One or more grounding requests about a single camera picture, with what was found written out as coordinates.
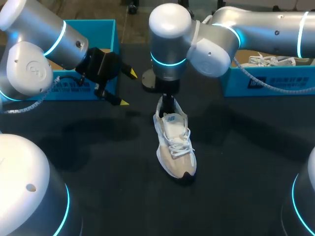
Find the shoe lace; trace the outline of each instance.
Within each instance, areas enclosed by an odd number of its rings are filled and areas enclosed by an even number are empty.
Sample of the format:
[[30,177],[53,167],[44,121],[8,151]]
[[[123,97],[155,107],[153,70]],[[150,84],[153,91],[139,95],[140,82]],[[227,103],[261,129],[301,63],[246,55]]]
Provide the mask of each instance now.
[[183,140],[183,142],[176,142],[172,139],[169,139],[165,132],[163,133],[164,138],[168,141],[168,148],[171,151],[171,154],[174,158],[179,158],[192,150],[195,151],[195,149],[192,148],[189,137],[190,137],[190,129],[187,128],[187,132],[185,131],[183,135],[180,136],[180,138]]
[[270,66],[270,65],[277,65],[277,59],[274,56],[268,56],[268,57],[263,57],[262,54],[258,53],[259,56],[251,56],[249,59],[249,63],[254,63],[257,65],[262,65],[262,66]]

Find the shoe tongue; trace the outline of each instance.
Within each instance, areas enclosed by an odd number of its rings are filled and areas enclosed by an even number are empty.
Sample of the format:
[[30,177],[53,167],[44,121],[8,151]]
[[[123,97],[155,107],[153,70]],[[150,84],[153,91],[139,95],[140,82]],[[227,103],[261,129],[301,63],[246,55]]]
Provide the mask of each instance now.
[[165,134],[174,142],[183,142],[181,136],[185,133],[185,120],[177,113],[167,114],[162,118]]

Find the screw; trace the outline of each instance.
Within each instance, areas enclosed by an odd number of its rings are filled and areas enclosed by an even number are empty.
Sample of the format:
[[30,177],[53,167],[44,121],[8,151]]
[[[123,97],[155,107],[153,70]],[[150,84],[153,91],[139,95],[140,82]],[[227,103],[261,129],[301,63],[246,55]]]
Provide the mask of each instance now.
[[81,47],[82,47],[82,43],[81,43],[80,41],[77,41],[77,42],[75,43],[75,46],[77,46],[78,48],[81,48]]

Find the metal arm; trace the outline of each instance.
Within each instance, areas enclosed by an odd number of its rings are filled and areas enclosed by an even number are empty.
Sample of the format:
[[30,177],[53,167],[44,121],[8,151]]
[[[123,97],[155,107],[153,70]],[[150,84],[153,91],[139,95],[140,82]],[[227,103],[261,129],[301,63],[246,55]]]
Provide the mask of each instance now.
[[0,12],[0,29],[8,42],[0,62],[0,100],[26,100],[47,91],[53,72],[47,59],[66,70],[75,70],[97,83],[98,98],[113,100],[106,92],[107,81],[120,71],[136,78],[131,66],[114,52],[89,48],[86,37],[36,0],[8,0]]
[[158,6],[150,15],[153,71],[159,80],[176,81],[187,60],[203,75],[219,77],[237,50],[281,56],[315,57],[315,13],[251,12],[220,8],[209,24],[190,19],[177,4]]
[[212,25],[230,27],[241,40],[240,49],[281,56],[315,56],[314,12],[251,12],[223,7]]

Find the shoe logo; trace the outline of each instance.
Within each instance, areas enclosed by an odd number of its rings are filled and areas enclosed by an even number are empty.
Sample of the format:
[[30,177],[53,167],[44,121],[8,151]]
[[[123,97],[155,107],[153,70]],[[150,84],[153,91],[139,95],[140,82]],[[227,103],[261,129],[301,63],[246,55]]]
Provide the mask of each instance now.
[[167,119],[167,121],[173,121],[173,120],[175,120],[175,116],[169,117],[169,118]]

